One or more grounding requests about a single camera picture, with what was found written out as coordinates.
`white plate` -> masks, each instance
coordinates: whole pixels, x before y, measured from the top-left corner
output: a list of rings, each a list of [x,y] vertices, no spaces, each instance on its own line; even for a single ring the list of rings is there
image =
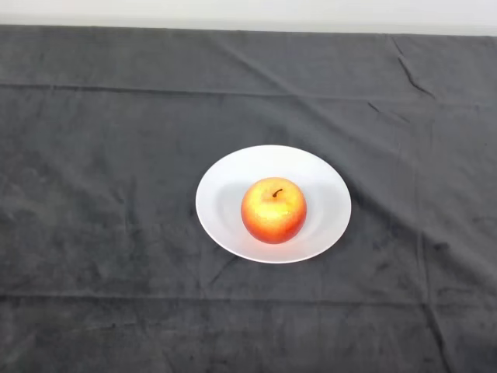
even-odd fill
[[[308,214],[290,241],[270,245],[242,222],[242,199],[256,181],[284,177],[302,190]],[[342,177],[325,161],[297,148],[261,145],[226,155],[210,167],[196,191],[196,212],[210,237],[227,251],[262,263],[292,263],[329,249],[349,224],[352,204]]]

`white wall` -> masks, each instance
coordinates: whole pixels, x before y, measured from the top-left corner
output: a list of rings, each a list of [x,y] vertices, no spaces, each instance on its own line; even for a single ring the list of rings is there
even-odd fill
[[[0,0],[0,23],[497,35],[497,0]]]

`red apple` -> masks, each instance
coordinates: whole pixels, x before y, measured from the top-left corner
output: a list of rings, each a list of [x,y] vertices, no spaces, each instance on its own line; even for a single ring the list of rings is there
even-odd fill
[[[282,177],[252,185],[242,201],[242,220],[251,235],[266,243],[282,243],[304,225],[307,204],[300,188]]]

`table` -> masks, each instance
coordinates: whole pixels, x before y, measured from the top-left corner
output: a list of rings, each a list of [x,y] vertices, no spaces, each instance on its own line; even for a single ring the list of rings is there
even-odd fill
[[[494,372],[497,39],[0,27],[0,371]],[[353,199],[311,260],[195,212],[290,145]]]

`plate rim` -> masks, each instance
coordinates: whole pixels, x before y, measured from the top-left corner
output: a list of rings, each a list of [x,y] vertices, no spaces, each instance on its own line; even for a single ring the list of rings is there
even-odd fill
[[[304,153],[308,153],[309,155],[312,155],[313,157],[319,159],[320,161],[326,163],[329,167],[331,167],[331,169],[333,171],[336,172],[336,174],[340,177],[340,179],[343,181],[343,184],[345,185],[345,188],[346,188],[346,191],[347,191],[347,196],[348,196],[348,206],[349,206],[349,213],[348,213],[348,216],[347,216],[347,222],[345,224],[345,228],[343,229],[343,232],[336,238],[336,240],[330,244],[328,247],[325,247],[324,249],[320,249],[318,251],[316,251],[315,253],[312,253],[310,255],[307,255],[307,256],[304,256],[302,258],[299,258],[299,259],[295,259],[295,260],[278,260],[278,261],[275,261],[275,260],[259,260],[259,259],[254,259],[254,258],[251,258],[251,257],[248,257],[248,256],[245,256],[245,255],[242,255],[240,253],[235,253],[233,250],[229,249],[228,247],[224,246],[223,244],[221,244],[215,237],[214,235],[209,231],[209,228],[207,227],[206,223],[204,220],[202,220],[202,218],[200,217],[200,214],[199,214],[199,189],[205,179],[205,175],[207,175],[209,173],[209,171],[216,165],[218,164],[221,160],[229,157],[230,155],[233,155],[235,153],[238,153],[238,152],[242,152],[244,150],[247,150],[247,149],[250,149],[250,148],[265,148],[265,147],[271,147],[271,148],[289,148],[289,149],[292,149],[292,150],[298,150],[299,152],[304,152]],[[257,263],[264,263],[264,264],[290,264],[290,263],[298,263],[298,262],[303,262],[305,260],[309,260],[311,258],[314,258],[315,256],[318,256],[318,255],[321,255],[323,254],[323,252],[325,252],[326,250],[328,249],[331,249],[344,235],[345,231],[347,230],[347,228],[349,227],[349,223],[350,223],[350,218],[352,217],[352,198],[350,196],[350,190],[347,186],[347,183],[345,182],[345,180],[343,179],[342,175],[340,175],[340,173],[332,166],[330,165],[328,162],[326,162],[324,159],[322,159],[321,157],[318,157],[316,154],[313,154],[311,152],[308,152],[304,149],[300,149],[300,148],[295,148],[293,146],[288,146],[288,145],[271,145],[271,144],[264,144],[264,145],[253,145],[253,146],[248,146],[246,148],[242,148],[242,149],[239,149],[239,150],[235,150],[234,152],[231,152],[231,153],[228,153],[226,154],[225,156],[219,158],[216,162],[214,162],[212,165],[210,165],[210,167],[207,169],[207,171],[205,173],[203,173],[202,175],[202,178],[200,179],[200,182],[199,182],[199,185],[197,186],[196,188],[196,192],[195,192],[195,211],[196,211],[196,216],[198,217],[199,221],[200,221],[200,224],[202,225],[202,228],[203,230],[209,235],[209,237],[215,242],[217,243],[218,246],[222,247],[223,249],[225,249],[226,251],[228,251],[229,253],[232,253],[233,255],[235,256],[239,256],[243,259],[247,259],[247,260],[251,260],[252,262],[257,262]]]

